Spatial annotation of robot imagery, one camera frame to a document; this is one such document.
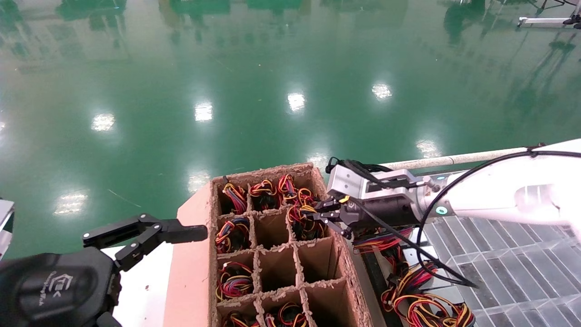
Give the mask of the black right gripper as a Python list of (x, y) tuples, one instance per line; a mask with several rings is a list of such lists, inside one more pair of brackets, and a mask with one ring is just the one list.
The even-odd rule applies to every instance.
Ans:
[(316, 203), (314, 211), (317, 213), (318, 221), (322, 221), (328, 228), (345, 239), (352, 238), (353, 228), (382, 226), (371, 217), (370, 213), (392, 227), (419, 224), (419, 219), (413, 212), (411, 201), (403, 197), (365, 201), (361, 199), (350, 200), (349, 196), (330, 197)]

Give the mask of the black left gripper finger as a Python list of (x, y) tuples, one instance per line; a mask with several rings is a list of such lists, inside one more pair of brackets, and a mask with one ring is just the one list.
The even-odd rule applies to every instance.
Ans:
[(183, 226), (178, 219), (158, 219), (149, 214), (138, 214), (86, 232), (83, 247), (101, 250), (128, 240), (129, 245), (115, 254), (114, 262), (118, 270), (129, 271), (162, 243), (201, 242), (207, 237), (205, 225)]

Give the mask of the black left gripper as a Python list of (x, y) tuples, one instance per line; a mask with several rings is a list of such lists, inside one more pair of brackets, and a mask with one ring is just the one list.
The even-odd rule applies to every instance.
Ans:
[(102, 251), (37, 254), (0, 265), (3, 327), (121, 327), (120, 273)]

